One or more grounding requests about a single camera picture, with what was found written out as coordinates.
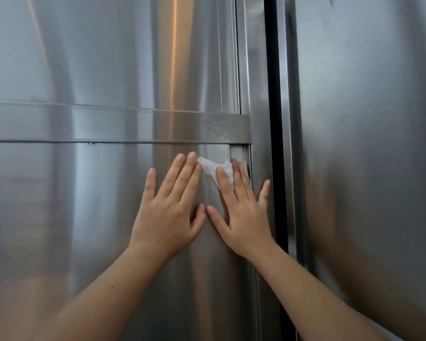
finger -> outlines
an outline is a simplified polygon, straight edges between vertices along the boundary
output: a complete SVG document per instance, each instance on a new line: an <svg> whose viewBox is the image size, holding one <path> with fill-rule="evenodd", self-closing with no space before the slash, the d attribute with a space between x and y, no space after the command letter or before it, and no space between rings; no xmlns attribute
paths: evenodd
<svg viewBox="0 0 426 341"><path fill-rule="evenodd" d="M224 198L222 197L221 190L218 189L218 193L219 193L219 200L221 201L221 204L222 204L222 218L224 219L226 224L229 224L229 221L230 221L229 210L227 209L226 203L224 202Z"/></svg>
<svg viewBox="0 0 426 341"><path fill-rule="evenodd" d="M197 164L197 154L191 152L187 156L185 166L183 166L182 171L177 177L173 189L170 193L170 196L173 197L176 201L179 201L183 195L183 192L186 188L189 178L193 173L194 167Z"/></svg>
<svg viewBox="0 0 426 341"><path fill-rule="evenodd" d="M189 235L191 238L191 241L194 241L197 238L200 231L202 231L202 228L204 227L206 220L207 220L207 214L205 213L205 206L203 203L201 203L197 207L196 217L191 223L191 230Z"/></svg>
<svg viewBox="0 0 426 341"><path fill-rule="evenodd" d="M221 238L226 241L230 234L230 227L227 226L226 222L221 217L221 214L213 206L207 206L207 213L214 227L216 227L217 231L221 235Z"/></svg>
<svg viewBox="0 0 426 341"><path fill-rule="evenodd" d="M235 195L238 201L248 200L248 195L244 189L244 185L240 176L239 165L235 159L232 159L233 169L233 186L235 188Z"/></svg>
<svg viewBox="0 0 426 341"><path fill-rule="evenodd" d="M248 198L251 201L255 201L256 196L254 195L254 191L253 191L251 184L249 182L249 178L248 178L248 176L246 176L246 172L244 171L244 165L243 164L239 165L239 171L240 171L241 180L243 182L243 186L244 186L244 189L246 190L246 194L248 195Z"/></svg>
<svg viewBox="0 0 426 341"><path fill-rule="evenodd" d="M202 166L197 163L191 178L189 179L185 190L183 191L180 203L191 209L196 196L197 186L199 185L200 174L202 173Z"/></svg>
<svg viewBox="0 0 426 341"><path fill-rule="evenodd" d="M161 188L159 188L158 196L167 197L173 189L173 185L177 180L178 173L182 167L184 160L183 154L178 154L175 160L172 163L169 171L167 172L166 177L164 178L163 184L161 184Z"/></svg>
<svg viewBox="0 0 426 341"><path fill-rule="evenodd" d="M222 197L226 203L227 208L232 208L238 203L237 197L233 193L233 187L227 178L227 174L222 166L216 168L216 178L219 183L219 189L221 190Z"/></svg>
<svg viewBox="0 0 426 341"><path fill-rule="evenodd" d="M268 206L268 194L270 192L270 180L267 179L265 183L263 183L262 190L259 194L259 201L258 203L265 209L267 209Z"/></svg>
<svg viewBox="0 0 426 341"><path fill-rule="evenodd" d="M152 167L147 173L147 179L145 181L145 188L142 195L142 203L148 202L154 199L156 189L156 170Z"/></svg>

metal wall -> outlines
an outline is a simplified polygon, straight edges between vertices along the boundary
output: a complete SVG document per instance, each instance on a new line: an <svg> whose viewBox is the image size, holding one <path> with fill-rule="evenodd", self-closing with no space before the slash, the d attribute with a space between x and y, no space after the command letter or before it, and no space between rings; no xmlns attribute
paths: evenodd
<svg viewBox="0 0 426 341"><path fill-rule="evenodd" d="M263 20L263 0L0 0L0 340L118 257L150 167L160 183L196 151L246 160L256 191L272 178ZM205 177L200 202L221 208ZM277 340L278 318L207 222L123 340Z"/></svg>
<svg viewBox="0 0 426 341"><path fill-rule="evenodd" d="M286 1L312 269L393 333L426 340L426 0Z"/></svg>

cleaning wipe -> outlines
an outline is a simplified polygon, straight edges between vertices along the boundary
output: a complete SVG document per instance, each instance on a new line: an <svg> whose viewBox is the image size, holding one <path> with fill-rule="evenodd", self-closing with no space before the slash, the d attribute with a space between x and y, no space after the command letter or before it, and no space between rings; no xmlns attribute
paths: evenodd
<svg viewBox="0 0 426 341"><path fill-rule="evenodd" d="M216 183L216 186L219 188L219 183L217 182L217 178L216 178L216 168L218 166L222 166L224 168L224 171L227 175L227 179L229 180L229 182L231 183L231 185L233 186L233 169L232 169L232 163L229 163L227 160L224 161L224 164L216 164L215 162L205 159L203 157L199 157L197 159L197 161L199 162L200 165L202 165L202 169L204 170L204 173L206 175L209 175L213 178L214 182ZM240 163L240 164L244 164L244 170L246 173L246 176L249 179L248 176L248 169L246 167L246 163Z"/></svg>

horizontal metal band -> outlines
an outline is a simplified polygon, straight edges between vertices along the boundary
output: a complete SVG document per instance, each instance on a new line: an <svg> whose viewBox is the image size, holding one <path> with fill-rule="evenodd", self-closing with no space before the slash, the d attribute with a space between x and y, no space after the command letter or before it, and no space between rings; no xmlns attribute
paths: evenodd
<svg viewBox="0 0 426 341"><path fill-rule="evenodd" d="M249 144L240 114L0 102L0 142Z"/></svg>

person's left arm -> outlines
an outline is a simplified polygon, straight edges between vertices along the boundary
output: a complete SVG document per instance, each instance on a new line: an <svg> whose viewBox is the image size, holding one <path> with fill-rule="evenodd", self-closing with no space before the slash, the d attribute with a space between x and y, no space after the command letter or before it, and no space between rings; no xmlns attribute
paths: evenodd
<svg viewBox="0 0 426 341"><path fill-rule="evenodd" d="M156 171L150 169L127 249L34 341L102 341L120 336L154 276L196 239L205 223L203 205L197 208L193 222L189 221L202 167L194 152L182 169L183 162L184 155L179 154L156 196Z"/></svg>

